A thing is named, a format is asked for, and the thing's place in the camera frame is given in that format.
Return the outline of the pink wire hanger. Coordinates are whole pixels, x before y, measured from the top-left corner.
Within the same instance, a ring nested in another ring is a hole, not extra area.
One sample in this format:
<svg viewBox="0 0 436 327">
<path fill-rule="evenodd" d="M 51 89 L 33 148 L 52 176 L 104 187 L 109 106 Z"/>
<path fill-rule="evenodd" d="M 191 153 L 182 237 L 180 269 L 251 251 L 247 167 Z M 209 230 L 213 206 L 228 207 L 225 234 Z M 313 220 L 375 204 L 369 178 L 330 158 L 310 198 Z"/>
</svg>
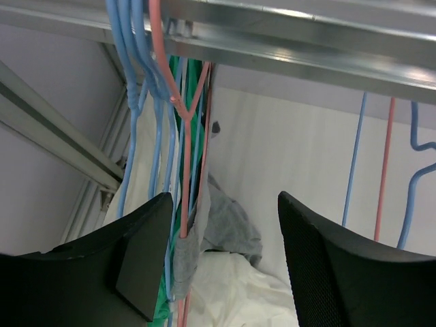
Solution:
<svg viewBox="0 0 436 327">
<path fill-rule="evenodd" d="M 394 113 L 396 108 L 396 99 L 394 97 L 390 98 L 390 107 L 389 107 L 389 113 L 388 113 L 388 122 L 387 122 L 387 128 L 386 128 L 386 139 L 384 143 L 384 157 L 383 157 L 383 163 L 382 163 L 382 169 L 381 169 L 381 179 L 380 179 L 380 185 L 379 185 L 379 197 L 378 197 L 378 203 L 377 203 L 377 214 L 376 214 L 376 221 L 375 221 L 375 230 L 373 239 L 374 241 L 378 242 L 380 237 L 380 230 L 382 225 L 382 212 L 383 212 L 383 206 L 384 206 L 384 195 L 385 195 L 385 189 L 386 189 L 386 179 L 387 179 L 387 171 L 388 171 L 388 161 L 389 161 L 389 155 L 390 155 L 390 143 L 391 143 L 391 137 L 392 137 L 392 126 L 394 123 Z"/>
</svg>

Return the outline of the light blue wire hanger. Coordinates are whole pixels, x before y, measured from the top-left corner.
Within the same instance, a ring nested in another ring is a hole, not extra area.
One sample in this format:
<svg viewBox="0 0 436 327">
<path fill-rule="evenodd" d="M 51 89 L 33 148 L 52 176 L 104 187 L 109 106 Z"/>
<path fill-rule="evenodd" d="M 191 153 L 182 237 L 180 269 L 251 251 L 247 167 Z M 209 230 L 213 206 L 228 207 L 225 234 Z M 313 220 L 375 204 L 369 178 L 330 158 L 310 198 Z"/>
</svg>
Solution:
<svg viewBox="0 0 436 327">
<path fill-rule="evenodd" d="M 340 224 L 373 239 L 390 98 L 364 93 L 346 148 L 347 186 Z M 396 99 L 378 242 L 435 255 L 435 130 L 426 107 Z"/>
</svg>

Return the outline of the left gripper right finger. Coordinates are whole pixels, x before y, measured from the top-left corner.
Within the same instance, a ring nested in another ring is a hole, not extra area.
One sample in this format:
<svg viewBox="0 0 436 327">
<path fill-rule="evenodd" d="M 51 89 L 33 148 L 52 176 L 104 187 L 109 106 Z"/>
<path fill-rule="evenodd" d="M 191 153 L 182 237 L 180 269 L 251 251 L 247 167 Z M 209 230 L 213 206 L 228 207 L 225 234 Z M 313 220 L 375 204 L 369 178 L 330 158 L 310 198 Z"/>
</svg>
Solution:
<svg viewBox="0 0 436 327">
<path fill-rule="evenodd" d="M 299 326 L 435 325 L 435 257 L 369 240 L 285 191 L 278 214 Z"/>
</svg>

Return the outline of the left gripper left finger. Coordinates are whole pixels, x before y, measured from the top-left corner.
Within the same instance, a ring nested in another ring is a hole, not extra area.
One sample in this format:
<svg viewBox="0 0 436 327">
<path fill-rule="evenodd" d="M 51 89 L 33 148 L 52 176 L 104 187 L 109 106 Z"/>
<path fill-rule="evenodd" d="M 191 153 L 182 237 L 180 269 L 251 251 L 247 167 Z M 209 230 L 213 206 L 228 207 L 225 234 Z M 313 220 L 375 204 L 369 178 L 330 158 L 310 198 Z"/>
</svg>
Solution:
<svg viewBox="0 0 436 327">
<path fill-rule="evenodd" d="M 1 256 L 2 326 L 146 326 L 172 218 L 161 193 L 47 253 Z"/>
</svg>

